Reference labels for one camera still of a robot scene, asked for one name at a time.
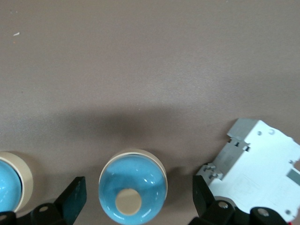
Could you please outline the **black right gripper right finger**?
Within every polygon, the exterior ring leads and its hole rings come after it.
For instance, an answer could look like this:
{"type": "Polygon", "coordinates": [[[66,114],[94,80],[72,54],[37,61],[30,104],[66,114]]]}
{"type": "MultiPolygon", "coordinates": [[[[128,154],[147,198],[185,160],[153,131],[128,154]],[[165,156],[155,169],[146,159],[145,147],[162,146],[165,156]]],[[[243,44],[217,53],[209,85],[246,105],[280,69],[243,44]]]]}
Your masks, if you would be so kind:
{"type": "Polygon", "coordinates": [[[225,200],[216,200],[201,175],[193,176],[193,202],[198,217],[189,225],[230,225],[234,207],[225,200]]]}

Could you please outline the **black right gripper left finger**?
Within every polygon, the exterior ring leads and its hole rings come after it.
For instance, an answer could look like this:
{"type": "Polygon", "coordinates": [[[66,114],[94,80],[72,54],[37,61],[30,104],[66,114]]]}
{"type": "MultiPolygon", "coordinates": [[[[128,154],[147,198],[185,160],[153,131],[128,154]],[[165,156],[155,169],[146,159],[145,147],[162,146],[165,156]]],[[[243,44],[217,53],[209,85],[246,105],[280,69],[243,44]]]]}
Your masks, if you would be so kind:
{"type": "Polygon", "coordinates": [[[53,203],[44,203],[31,212],[33,225],[72,225],[87,200],[85,177],[76,177],[53,203]]]}

